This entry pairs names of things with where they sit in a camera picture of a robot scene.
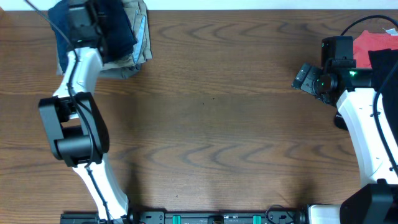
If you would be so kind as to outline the dark blue denim shorts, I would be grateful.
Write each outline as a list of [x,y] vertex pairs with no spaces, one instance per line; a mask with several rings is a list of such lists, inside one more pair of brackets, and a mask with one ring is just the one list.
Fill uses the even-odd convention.
[[98,3],[99,24],[102,36],[94,41],[72,42],[68,21],[68,0],[61,0],[48,10],[57,41],[58,64],[62,72],[68,66],[68,53],[73,49],[92,47],[98,49],[103,63],[114,62],[127,56],[137,43],[131,23],[121,1],[95,0]]

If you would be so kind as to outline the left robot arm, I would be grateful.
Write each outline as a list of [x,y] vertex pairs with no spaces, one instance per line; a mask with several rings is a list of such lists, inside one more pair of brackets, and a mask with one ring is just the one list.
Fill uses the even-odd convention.
[[129,200],[111,168],[109,134],[93,99],[103,68],[103,38],[73,39],[68,65],[52,97],[39,101],[39,113],[54,157],[76,172],[98,209],[97,223],[127,223]]

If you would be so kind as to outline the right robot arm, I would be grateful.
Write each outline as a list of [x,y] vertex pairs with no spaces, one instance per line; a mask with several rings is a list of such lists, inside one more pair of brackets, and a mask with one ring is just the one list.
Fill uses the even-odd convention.
[[340,205],[309,205],[296,223],[397,223],[397,143],[382,95],[365,68],[302,65],[292,87],[332,105],[343,118],[358,161],[361,188]]

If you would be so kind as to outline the red garment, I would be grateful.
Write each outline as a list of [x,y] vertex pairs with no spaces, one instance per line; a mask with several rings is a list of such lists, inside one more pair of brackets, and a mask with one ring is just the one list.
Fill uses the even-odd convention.
[[364,30],[353,42],[356,67],[371,68],[368,52],[386,49],[397,50],[397,32],[395,29],[389,29],[380,34]]

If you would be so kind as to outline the black garment with logo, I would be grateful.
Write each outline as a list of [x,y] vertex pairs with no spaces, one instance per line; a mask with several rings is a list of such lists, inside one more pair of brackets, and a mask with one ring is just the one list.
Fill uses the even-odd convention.
[[382,104],[392,134],[397,139],[397,50],[369,51],[371,68],[333,68],[338,84],[330,93],[335,107],[342,93],[355,88],[373,88],[380,91]]

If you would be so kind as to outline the folded khaki trousers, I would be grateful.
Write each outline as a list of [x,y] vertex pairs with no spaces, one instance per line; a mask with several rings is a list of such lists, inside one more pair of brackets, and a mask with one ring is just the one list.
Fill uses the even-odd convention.
[[[147,7],[144,1],[121,1],[131,23],[131,30],[137,43],[127,56],[114,62],[104,63],[100,78],[127,79],[140,71],[143,63],[152,59],[150,35],[147,17]],[[64,75],[60,65],[57,65],[57,75]]]

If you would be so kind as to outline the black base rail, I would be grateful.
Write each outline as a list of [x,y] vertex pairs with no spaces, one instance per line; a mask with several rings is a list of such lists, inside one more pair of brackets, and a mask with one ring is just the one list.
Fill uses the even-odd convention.
[[304,224],[308,223],[304,212],[288,208],[270,208],[259,213],[189,213],[189,212],[135,212],[107,221],[96,213],[64,213],[60,223],[135,223],[135,224]]

